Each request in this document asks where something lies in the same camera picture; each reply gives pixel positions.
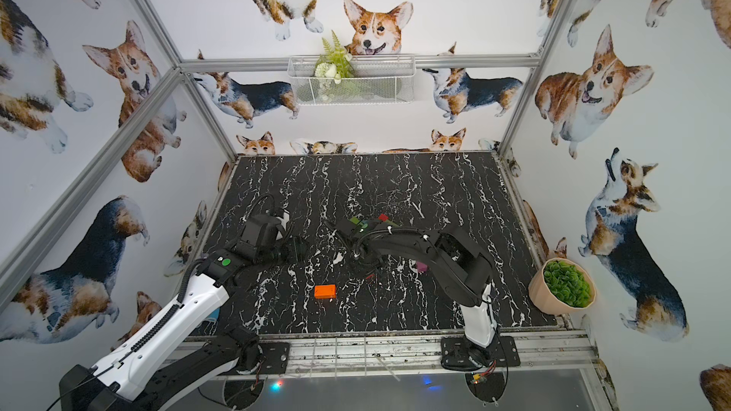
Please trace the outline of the orange block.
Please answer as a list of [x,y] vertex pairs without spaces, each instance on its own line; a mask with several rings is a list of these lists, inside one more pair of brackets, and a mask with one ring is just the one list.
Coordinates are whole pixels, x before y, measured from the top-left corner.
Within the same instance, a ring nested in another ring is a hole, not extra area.
[[316,300],[331,300],[337,297],[336,285],[316,285],[314,298]]

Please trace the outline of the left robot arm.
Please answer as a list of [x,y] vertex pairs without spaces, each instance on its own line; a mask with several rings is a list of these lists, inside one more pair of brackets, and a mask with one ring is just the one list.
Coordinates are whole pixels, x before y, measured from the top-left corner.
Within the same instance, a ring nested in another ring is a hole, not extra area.
[[259,338],[239,328],[171,365],[164,363],[241,290],[246,272],[280,264],[296,252],[285,209],[247,217],[229,245],[193,262],[178,293],[150,322],[92,367],[76,365],[66,373],[55,405],[63,410],[166,410],[219,374],[259,372],[264,361]]

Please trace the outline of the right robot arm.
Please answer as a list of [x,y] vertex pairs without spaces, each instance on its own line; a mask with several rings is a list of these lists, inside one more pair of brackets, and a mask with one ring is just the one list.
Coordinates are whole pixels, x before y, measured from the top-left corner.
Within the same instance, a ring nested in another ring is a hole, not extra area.
[[388,258],[424,264],[445,295],[459,304],[466,340],[483,350],[494,344],[494,266],[488,252],[462,228],[426,230],[375,219],[359,224],[344,220],[329,229],[359,278],[373,274]]

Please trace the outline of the green fern with flower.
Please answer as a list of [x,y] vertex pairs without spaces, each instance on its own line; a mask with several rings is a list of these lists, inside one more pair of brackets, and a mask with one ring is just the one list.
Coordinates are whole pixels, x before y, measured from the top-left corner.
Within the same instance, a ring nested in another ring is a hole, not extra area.
[[354,93],[353,83],[348,82],[354,77],[352,55],[335,32],[331,33],[331,40],[323,37],[322,42],[325,53],[320,56],[314,69],[318,97],[326,103],[344,100]]

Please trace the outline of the beige pot with plant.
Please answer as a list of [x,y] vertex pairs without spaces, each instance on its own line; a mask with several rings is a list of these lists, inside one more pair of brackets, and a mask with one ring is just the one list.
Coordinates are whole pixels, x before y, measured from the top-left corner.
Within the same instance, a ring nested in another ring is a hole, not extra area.
[[563,258],[548,260],[532,278],[528,294],[534,306],[548,315],[586,310],[595,302],[596,289],[586,271]]

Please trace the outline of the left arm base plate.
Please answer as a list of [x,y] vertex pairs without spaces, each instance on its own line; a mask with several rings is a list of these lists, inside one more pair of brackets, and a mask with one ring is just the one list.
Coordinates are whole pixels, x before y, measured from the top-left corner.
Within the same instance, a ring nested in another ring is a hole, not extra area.
[[257,347],[255,367],[258,375],[281,376],[287,372],[291,344],[289,342],[261,342]]

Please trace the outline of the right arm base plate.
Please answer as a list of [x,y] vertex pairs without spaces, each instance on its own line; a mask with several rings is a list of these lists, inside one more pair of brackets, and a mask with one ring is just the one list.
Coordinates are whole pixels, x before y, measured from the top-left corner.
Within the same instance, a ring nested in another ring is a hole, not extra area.
[[440,341],[440,363],[443,369],[473,372],[493,365],[508,368],[521,365],[515,339],[500,335],[488,347],[479,347],[466,337],[444,337]]

